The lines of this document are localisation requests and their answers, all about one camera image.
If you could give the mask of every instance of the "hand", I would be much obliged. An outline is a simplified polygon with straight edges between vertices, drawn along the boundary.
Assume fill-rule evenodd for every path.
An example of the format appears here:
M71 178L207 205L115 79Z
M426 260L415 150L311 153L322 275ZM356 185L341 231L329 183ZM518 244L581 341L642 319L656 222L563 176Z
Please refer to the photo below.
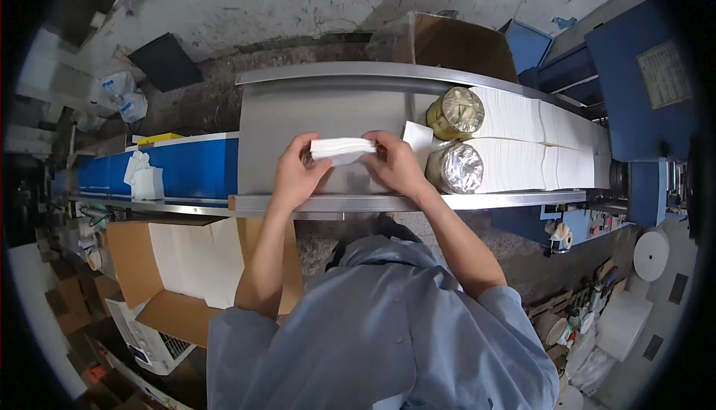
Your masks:
M385 151L381 151L379 146L377 155L366 154L363 155L362 160L387 186L413 202L424 192L435 192L434 187L425 179L420 165L417 164L417 158L410 145L385 130L368 132L363 138L375 141L385 148Z
M293 211L306 202L321 178L331 169L333 162L330 159L323 159L317 163L311 162L309 166L301 161L301 150L316 138L318 138L317 132L297 135L279 158L271 200L273 205Z

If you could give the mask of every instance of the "paper label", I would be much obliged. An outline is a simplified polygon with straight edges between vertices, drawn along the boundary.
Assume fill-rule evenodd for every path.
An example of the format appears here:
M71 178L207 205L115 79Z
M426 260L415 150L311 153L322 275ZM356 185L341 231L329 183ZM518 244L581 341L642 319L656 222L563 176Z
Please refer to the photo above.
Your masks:
M647 85L652 110L691 97L691 86L673 41L641 53L637 63Z

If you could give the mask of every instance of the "air conditioner unit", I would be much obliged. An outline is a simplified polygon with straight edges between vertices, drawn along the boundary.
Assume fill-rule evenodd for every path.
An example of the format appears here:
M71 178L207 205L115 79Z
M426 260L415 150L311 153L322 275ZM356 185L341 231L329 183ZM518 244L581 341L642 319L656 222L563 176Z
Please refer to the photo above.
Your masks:
M166 376L196 348L138 322L136 318L145 305L130 309L121 292L105 300L130 353L142 368Z

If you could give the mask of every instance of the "person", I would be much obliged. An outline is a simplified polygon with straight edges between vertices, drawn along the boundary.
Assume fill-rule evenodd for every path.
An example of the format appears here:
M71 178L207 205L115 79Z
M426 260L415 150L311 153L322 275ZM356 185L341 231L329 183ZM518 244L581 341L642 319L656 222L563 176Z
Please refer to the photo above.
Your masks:
M236 307L209 325L208 407L552 409L557 370L495 256L406 142L385 131L363 137L385 149L363 162L425 213L446 264L414 240L354 241L279 326L286 224L331 167L301 161L317 133L295 137Z

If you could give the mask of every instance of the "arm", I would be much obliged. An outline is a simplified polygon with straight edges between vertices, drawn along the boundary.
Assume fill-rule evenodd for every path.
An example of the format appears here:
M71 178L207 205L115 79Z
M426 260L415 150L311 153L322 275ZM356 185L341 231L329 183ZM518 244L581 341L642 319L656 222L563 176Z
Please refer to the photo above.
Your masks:
M307 167L301 161L301 150L315 138L318 138L315 132L295 137L279 158L271 204L266 210L251 262L246 265L236 288L236 307L255 310L273 320L279 314L281 303L286 224L293 209L306 201L332 164L331 160L325 159Z
M495 255L425 179L412 148L390 132L373 131L363 137L386 149L385 157L365 155L364 162L387 186L423 210L447 265L465 292L477 300L482 292L493 286L506 286L505 274Z

